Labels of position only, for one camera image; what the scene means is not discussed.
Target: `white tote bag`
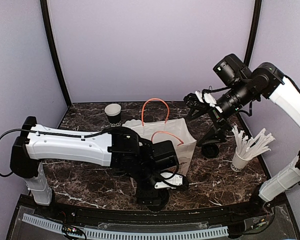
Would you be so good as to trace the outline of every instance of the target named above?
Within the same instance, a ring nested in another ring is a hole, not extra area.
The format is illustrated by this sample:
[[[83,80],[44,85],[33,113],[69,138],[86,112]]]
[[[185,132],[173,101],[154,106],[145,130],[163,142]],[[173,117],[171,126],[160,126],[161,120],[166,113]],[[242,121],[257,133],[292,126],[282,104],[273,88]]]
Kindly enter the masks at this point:
[[[144,122],[146,104],[153,100],[161,101],[167,107],[165,121]],[[189,133],[185,119],[168,120],[169,113],[170,109],[165,101],[159,98],[151,98],[142,107],[141,120],[132,119],[126,121],[122,126],[134,130],[141,138],[151,140],[154,144],[171,140],[179,161],[178,173],[186,176],[197,141]]]

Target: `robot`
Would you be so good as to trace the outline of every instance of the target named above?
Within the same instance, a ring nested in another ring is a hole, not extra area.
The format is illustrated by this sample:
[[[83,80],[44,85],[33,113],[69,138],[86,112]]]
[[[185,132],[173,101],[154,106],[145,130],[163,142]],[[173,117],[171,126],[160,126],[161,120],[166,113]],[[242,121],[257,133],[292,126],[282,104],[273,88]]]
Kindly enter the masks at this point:
[[[226,87],[188,94],[184,101],[190,108],[186,120],[208,114],[213,127],[198,141],[202,151],[216,148],[226,141],[231,130],[227,119],[239,112],[252,114],[252,102],[261,95],[281,107],[300,127],[300,90],[288,76],[269,62],[253,72],[234,54],[222,59],[213,70]],[[218,100],[211,93],[228,90]],[[242,107],[250,103],[250,112]],[[153,144],[126,127],[107,128],[100,132],[80,132],[53,129],[37,124],[28,117],[12,147],[10,168],[24,179],[34,201],[49,206],[53,191],[47,183],[42,159],[64,159],[94,163],[124,171],[137,182],[136,200],[152,211],[160,211],[168,203],[167,189],[186,189],[187,179],[177,174],[178,159],[171,141]],[[176,167],[175,172],[167,169]],[[292,162],[277,175],[255,189],[251,209],[259,210],[265,203],[300,183],[300,151]]]

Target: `dark marble tabletop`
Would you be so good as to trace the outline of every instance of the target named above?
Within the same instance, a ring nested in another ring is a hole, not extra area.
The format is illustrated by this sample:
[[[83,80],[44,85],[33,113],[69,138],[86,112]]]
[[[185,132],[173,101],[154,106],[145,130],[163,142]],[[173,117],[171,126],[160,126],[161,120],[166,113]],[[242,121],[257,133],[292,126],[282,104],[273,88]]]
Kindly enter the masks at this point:
[[[110,124],[104,108],[109,103],[76,103],[66,113],[60,129],[76,131],[100,131]],[[183,118],[188,108],[183,102],[169,102],[169,119]],[[141,118],[143,102],[123,102],[122,122]],[[161,121],[166,116],[166,108],[161,102],[151,102],[145,108],[145,122]],[[229,121],[241,128],[237,117]],[[187,124],[191,135],[199,140],[208,131],[212,122],[202,116]],[[188,210],[225,206],[249,200],[254,188],[266,180],[265,173],[257,158],[251,160],[243,172],[231,170],[230,162],[235,152],[236,142],[229,133],[228,141],[219,145],[217,158],[202,156],[201,148],[196,147],[188,170],[190,182],[186,191],[170,190],[170,200],[164,210]],[[49,185],[59,203],[76,206],[148,211],[137,205],[135,191],[130,178],[113,176],[115,169],[92,163],[51,160],[44,163],[44,172]]]

